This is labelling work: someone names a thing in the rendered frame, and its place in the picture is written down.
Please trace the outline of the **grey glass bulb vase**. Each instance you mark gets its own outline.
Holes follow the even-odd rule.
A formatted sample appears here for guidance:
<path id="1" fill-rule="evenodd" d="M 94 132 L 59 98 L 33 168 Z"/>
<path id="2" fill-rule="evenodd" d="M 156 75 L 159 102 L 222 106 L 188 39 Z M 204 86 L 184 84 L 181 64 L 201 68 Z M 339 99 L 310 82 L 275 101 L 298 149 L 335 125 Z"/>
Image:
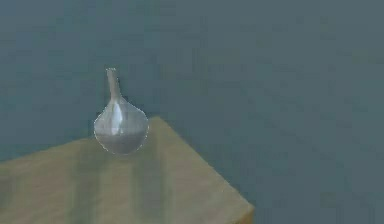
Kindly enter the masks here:
<path id="1" fill-rule="evenodd" d="M 117 70 L 106 69 L 110 100 L 94 121 L 94 136 L 112 154 L 128 155 L 140 149 L 147 138 L 146 114 L 121 94 Z"/>

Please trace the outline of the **light wooden table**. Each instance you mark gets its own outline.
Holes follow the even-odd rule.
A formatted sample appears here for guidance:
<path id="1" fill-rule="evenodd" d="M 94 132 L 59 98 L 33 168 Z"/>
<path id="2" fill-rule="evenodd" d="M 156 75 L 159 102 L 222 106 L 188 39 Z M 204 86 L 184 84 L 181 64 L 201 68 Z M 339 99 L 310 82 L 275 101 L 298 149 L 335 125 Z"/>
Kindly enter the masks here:
<path id="1" fill-rule="evenodd" d="M 159 117 L 127 156 L 84 138 L 0 163 L 0 224 L 254 224 L 254 211 Z"/>

